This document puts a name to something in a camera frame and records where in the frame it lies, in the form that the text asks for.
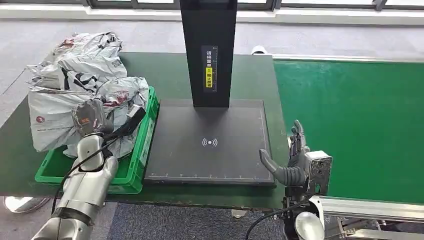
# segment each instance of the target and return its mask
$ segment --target package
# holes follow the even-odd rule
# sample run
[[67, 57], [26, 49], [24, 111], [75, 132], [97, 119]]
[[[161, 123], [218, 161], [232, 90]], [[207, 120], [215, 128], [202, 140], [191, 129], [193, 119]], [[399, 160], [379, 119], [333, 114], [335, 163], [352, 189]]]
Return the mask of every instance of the package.
[[34, 148], [43, 152], [77, 144], [81, 137], [74, 128], [71, 110], [93, 97], [90, 92], [30, 87], [28, 105]]
[[[58, 73], [58, 81], [61, 90], [89, 91], [88, 89], [90, 88], [91, 90], [95, 90], [96, 87], [101, 86], [107, 81], [127, 76], [127, 69], [122, 64], [119, 57], [82, 56], [67, 58], [60, 60], [58, 66], [61, 70], [61, 72]], [[85, 83], [82, 83], [81, 79], [78, 80], [82, 75], [86, 75], [82, 79]], [[92, 81], [87, 82], [89, 76], [90, 78], [94, 78], [92, 78]]]
[[76, 57], [116, 58], [121, 49], [122, 41], [113, 32], [76, 33], [55, 47], [39, 64], [27, 65], [27, 68], [35, 76], [31, 84], [33, 86], [59, 89], [58, 76], [61, 73], [61, 69], [58, 66], [58, 62], [60, 60]]
[[[28, 94], [29, 115], [34, 148], [38, 152], [68, 145], [63, 153], [76, 157], [76, 144], [81, 139], [72, 120], [72, 109], [86, 100], [99, 98], [103, 101], [106, 115], [113, 112], [113, 127], [118, 129], [127, 121], [127, 113], [133, 104], [146, 109], [149, 86], [145, 78], [122, 77], [109, 80], [98, 90], [91, 91], [55, 90], [31, 87]], [[123, 157], [134, 148], [137, 129], [109, 146], [117, 158]]]

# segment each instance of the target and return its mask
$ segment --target gray carpet floor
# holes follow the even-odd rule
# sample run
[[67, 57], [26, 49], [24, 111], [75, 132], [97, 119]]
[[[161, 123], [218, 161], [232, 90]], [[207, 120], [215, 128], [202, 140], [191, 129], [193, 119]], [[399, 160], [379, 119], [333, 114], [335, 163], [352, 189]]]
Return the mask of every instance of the gray carpet floor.
[[[127, 52], [185, 51], [180, 22], [0, 20], [0, 125], [25, 97], [25, 65], [40, 62], [74, 32], [115, 31]], [[424, 28], [308, 26], [238, 23], [236, 54], [256, 45], [274, 54], [343, 55], [424, 59]], [[27, 240], [49, 218], [51, 202], [25, 215], [0, 206], [0, 240]], [[261, 215], [241, 219], [228, 209], [165, 207], [108, 203], [96, 220], [93, 240], [235, 240]], [[252, 232], [255, 240], [280, 240], [281, 222], [267, 220]]]

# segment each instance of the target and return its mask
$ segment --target sticker label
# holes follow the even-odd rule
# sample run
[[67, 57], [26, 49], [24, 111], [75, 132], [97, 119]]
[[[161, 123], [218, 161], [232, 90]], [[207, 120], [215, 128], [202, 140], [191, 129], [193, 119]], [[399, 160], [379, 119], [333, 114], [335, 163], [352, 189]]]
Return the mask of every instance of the sticker label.
[[201, 46], [201, 56], [204, 71], [203, 91], [205, 93], [216, 93], [218, 72], [218, 46]]
[[212, 88], [212, 76], [214, 75], [212, 67], [206, 67], [206, 88]]

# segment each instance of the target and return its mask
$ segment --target metal bracket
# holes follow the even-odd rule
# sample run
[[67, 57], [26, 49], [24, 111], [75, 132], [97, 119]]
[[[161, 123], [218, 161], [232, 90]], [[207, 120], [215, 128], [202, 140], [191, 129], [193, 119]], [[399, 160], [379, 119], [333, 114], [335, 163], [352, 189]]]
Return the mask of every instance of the metal bracket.
[[307, 152], [305, 156], [309, 160], [306, 193], [327, 195], [333, 158], [323, 151]]
[[372, 4], [375, 5], [375, 10], [381, 12], [386, 5], [387, 0], [373, 0]]

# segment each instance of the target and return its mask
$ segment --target black cable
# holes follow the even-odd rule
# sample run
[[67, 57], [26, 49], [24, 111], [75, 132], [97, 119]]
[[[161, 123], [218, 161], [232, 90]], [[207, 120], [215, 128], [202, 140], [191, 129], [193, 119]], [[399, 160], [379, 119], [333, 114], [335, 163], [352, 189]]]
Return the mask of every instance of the black cable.
[[86, 159], [82, 160], [81, 162], [79, 162], [77, 165], [75, 165], [73, 168], [71, 168], [71, 170], [69, 170], [65, 176], [63, 176], [62, 181], [59, 184], [59, 187], [56, 190], [56, 193], [54, 194], [54, 198], [53, 198], [53, 204], [51, 206], [51, 214], [53, 215], [53, 213], [56, 210], [56, 202], [58, 200], [58, 196], [59, 193], [61, 192], [62, 187], [65, 184], [66, 179], [71, 175], [71, 173], [73, 171], [75, 171], [76, 169], [78, 169], [79, 167], [81, 167], [81, 165], [83, 165], [84, 163], [86, 163], [88, 160], [90, 160], [91, 158], [93, 158], [94, 156], [96, 156], [97, 154], [99, 154], [101, 151], [105, 150], [107, 147], [109, 147], [111, 144], [113, 144], [114, 142], [116, 142], [116, 140], [118, 140], [118, 137], [111, 140], [110, 142], [106, 143], [104, 146], [102, 146], [99, 150], [95, 151], [93, 154], [91, 154], [90, 156], [88, 156]]
[[295, 209], [295, 208], [297, 208], [297, 207], [300, 207], [302, 204], [307, 203], [311, 197], [312, 197], [312, 196], [307, 196], [307, 197], [306, 197], [306, 199], [304, 199], [304, 200], [302, 200], [302, 201], [300, 201], [300, 202], [296, 203], [296, 204], [295, 204], [295, 205], [293, 205], [293, 206], [289, 206], [289, 207], [283, 208], [283, 209], [281, 209], [281, 210], [277, 210], [277, 211], [271, 212], [271, 213], [269, 213], [269, 214], [267, 214], [267, 215], [261, 216], [261, 217], [260, 217], [260, 218], [258, 218], [258, 219], [257, 219], [254, 223], [252, 223], [252, 225], [250, 225], [249, 229], [248, 229], [248, 230], [247, 230], [247, 232], [246, 232], [246, 236], [244, 237], [244, 240], [248, 240], [248, 239], [249, 239], [249, 235], [251, 234], [252, 229], [253, 229], [253, 228], [254, 228], [254, 227], [255, 227], [258, 223], [260, 223], [262, 220], [267, 219], [267, 218], [272, 217], [272, 216], [277, 215], [277, 214], [282, 214], [282, 213], [284, 213], [284, 212], [287, 212], [287, 211], [293, 210], [293, 209]]

